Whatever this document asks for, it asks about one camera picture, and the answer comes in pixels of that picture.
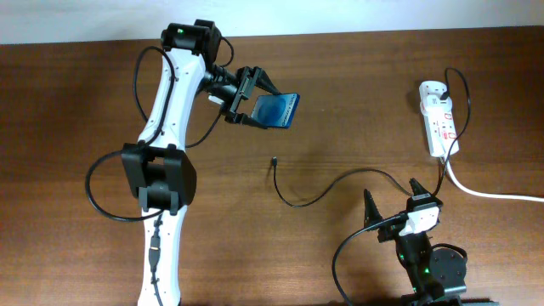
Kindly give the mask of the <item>blue Galaxy smartphone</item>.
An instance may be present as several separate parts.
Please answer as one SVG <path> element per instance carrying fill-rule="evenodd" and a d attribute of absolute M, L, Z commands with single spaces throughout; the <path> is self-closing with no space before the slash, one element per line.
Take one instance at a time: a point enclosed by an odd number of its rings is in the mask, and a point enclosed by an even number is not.
<path fill-rule="evenodd" d="M 300 95 L 284 93 L 257 98 L 251 118 L 267 128 L 288 129 L 292 125 Z"/>

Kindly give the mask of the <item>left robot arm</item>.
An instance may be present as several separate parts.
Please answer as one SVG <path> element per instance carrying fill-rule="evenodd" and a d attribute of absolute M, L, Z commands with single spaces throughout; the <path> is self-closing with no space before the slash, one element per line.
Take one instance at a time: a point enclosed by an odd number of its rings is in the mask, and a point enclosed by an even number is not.
<path fill-rule="evenodd" d="M 121 154 L 129 188 L 144 224 L 144 274 L 140 305 L 179 305 L 179 252 L 185 214 L 196 194 L 196 170 L 186 154 L 186 131 L 196 96 L 205 92 L 220 103 L 231 124 L 265 128 L 238 112 L 254 88 L 277 95 L 264 69 L 230 73 L 216 58 L 224 37 L 215 23 L 170 24 L 161 33 L 162 73 L 156 99 L 135 144 Z"/>

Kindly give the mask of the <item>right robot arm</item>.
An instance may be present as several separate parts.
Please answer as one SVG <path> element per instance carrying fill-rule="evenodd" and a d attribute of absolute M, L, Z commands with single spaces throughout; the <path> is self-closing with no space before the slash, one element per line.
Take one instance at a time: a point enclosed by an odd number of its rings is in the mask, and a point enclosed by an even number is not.
<path fill-rule="evenodd" d="M 411 179 L 410 185 L 413 195 L 405 210 L 390 218 L 382 217 L 365 190 L 364 226 L 377 232 L 379 242 L 395 242 L 397 259 L 413 289 L 400 298 L 403 305 L 459 305 L 459 296 L 467 291 L 468 255 L 458 246 L 430 243 L 428 232 L 438 225 L 443 202 L 417 180 Z"/>

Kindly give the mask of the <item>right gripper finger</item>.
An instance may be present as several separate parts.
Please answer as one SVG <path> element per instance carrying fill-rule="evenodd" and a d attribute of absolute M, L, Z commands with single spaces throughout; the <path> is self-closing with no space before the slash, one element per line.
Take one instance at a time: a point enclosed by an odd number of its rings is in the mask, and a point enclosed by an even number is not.
<path fill-rule="evenodd" d="M 371 192 L 368 189 L 364 189 L 363 196 L 365 204 L 364 226 L 370 227 L 374 224 L 382 222 L 383 217 L 377 209 L 377 205 L 373 200 Z"/>
<path fill-rule="evenodd" d="M 413 193 L 412 197 L 430 196 L 430 192 L 426 190 L 415 178 L 411 178 L 409 183 Z"/>

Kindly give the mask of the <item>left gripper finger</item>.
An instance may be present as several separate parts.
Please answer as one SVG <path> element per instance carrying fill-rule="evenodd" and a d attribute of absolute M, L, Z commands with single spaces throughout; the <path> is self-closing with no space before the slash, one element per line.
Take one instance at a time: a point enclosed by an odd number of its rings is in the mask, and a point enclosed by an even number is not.
<path fill-rule="evenodd" d="M 257 121 L 256 119 L 253 119 L 252 117 L 244 113 L 236 114 L 235 122 L 237 124 L 246 125 L 246 126 L 250 126 L 254 128 L 261 128 L 261 129 L 268 128 L 265 124 L 262 124 L 261 122 Z"/>
<path fill-rule="evenodd" d="M 256 70 L 256 86 L 273 95 L 280 95 L 281 91 L 272 83 L 266 71 L 260 67 Z"/>

